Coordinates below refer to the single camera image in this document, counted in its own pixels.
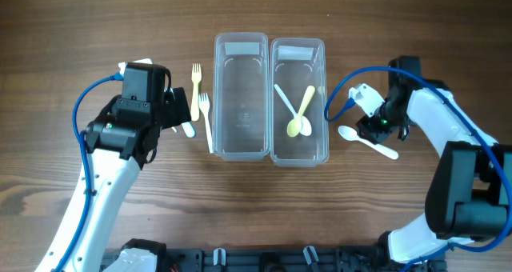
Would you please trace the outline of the yellow plastic fork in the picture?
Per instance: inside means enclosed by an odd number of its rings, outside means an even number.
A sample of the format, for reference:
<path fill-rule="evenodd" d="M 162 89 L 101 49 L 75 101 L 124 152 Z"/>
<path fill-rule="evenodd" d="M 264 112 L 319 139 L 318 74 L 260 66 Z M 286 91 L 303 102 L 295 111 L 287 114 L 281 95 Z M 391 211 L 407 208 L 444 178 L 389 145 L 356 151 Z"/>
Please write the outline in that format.
<path fill-rule="evenodd" d="M 199 84 L 202 80 L 202 66 L 199 63 L 192 65 L 191 81 L 193 83 L 190 115 L 192 121 L 199 120 Z"/>

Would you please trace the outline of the white plastic fork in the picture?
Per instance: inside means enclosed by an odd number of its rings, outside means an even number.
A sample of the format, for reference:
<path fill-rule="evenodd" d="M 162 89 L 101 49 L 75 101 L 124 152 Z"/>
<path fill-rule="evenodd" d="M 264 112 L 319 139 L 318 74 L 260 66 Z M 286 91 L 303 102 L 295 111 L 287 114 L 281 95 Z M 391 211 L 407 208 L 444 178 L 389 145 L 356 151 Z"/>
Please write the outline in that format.
<path fill-rule="evenodd" d="M 213 137 L 210 126 L 210 98 L 208 93 L 200 93 L 199 95 L 199 109 L 203 114 L 206 126 L 206 139 L 208 143 L 209 152 L 213 153 Z"/>

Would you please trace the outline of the large white plastic spoon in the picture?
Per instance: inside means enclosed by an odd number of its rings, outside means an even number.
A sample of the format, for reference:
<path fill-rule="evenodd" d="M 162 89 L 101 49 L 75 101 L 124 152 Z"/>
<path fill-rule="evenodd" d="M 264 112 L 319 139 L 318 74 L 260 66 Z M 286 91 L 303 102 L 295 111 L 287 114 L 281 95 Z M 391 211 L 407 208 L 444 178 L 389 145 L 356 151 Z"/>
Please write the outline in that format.
<path fill-rule="evenodd" d="M 351 127 L 340 126 L 338 128 L 338 133 L 345 140 L 350 141 L 350 142 L 357 141 L 357 142 L 363 143 L 363 144 L 367 145 L 368 147 L 376 150 L 380 154 L 382 154 L 382 155 L 384 155 L 384 156 L 386 156 L 386 157 L 388 157 L 388 158 L 390 158 L 392 160 L 397 160 L 398 157 L 399 157 L 397 151 L 392 150 L 391 148 L 388 148 L 388 147 L 383 146 L 381 144 L 373 144 L 369 140 L 366 140 L 366 139 L 363 139 L 363 138 L 359 137 L 358 136 L 358 132 L 355 129 L 351 128 Z"/>

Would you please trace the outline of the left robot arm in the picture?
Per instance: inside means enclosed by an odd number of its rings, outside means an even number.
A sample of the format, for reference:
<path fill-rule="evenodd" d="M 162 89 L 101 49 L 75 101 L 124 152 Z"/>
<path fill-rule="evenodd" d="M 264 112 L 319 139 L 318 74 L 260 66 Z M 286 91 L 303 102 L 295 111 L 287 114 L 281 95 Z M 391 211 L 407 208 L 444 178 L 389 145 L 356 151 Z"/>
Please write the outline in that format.
<path fill-rule="evenodd" d="M 72 124 L 82 170 L 39 271 L 99 270 L 120 207 L 154 160 L 161 132 L 191 120 L 184 89 L 148 58 L 120 63 L 105 80 L 120 81 L 122 92 L 84 130 Z"/>

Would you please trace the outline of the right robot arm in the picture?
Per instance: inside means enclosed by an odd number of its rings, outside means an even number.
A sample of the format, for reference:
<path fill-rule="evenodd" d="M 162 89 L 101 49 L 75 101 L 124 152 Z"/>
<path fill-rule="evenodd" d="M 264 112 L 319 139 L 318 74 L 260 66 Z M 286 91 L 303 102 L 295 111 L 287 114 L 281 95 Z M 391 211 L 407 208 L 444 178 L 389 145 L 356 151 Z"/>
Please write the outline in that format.
<path fill-rule="evenodd" d="M 346 104 L 365 113 L 358 136 L 377 146 L 393 132 L 405 140 L 417 126 L 440 157 L 423 214 L 386 234 L 386 256 L 408 269 L 453 248 L 495 248 L 511 233 L 510 146 L 480 130 L 444 82 L 424 78 L 419 58 L 401 56 L 383 69 L 386 97 L 367 84 L 349 91 Z"/>

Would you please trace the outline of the light blue plastic fork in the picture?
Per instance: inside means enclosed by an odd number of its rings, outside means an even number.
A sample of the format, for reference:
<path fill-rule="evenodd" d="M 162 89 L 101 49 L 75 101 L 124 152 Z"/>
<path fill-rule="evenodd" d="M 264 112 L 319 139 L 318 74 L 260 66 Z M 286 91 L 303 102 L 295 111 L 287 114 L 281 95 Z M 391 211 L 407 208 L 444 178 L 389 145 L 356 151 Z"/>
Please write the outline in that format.
<path fill-rule="evenodd" d="M 194 138 L 195 137 L 196 132 L 195 132 L 195 129 L 194 129 L 193 125 L 191 124 L 191 122 L 184 122 L 184 123 L 181 124 L 181 127 L 182 127 L 185 135 L 188 138 Z"/>

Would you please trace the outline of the clear plastic container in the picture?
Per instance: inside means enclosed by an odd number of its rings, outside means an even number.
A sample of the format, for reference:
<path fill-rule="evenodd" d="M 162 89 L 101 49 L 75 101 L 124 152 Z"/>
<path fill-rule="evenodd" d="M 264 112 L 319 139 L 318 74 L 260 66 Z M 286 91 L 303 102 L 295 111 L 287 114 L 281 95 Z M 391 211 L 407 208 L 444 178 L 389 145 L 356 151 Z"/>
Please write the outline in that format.
<path fill-rule="evenodd" d="M 288 135 L 308 87 L 314 95 L 303 116 L 310 135 Z M 315 167 L 330 156 L 326 105 L 326 49 L 318 38 L 276 38 L 270 47 L 270 156 L 277 166 Z"/>
<path fill-rule="evenodd" d="M 213 148 L 225 161 L 261 161 L 269 153 L 268 48 L 264 33 L 215 39 Z"/>

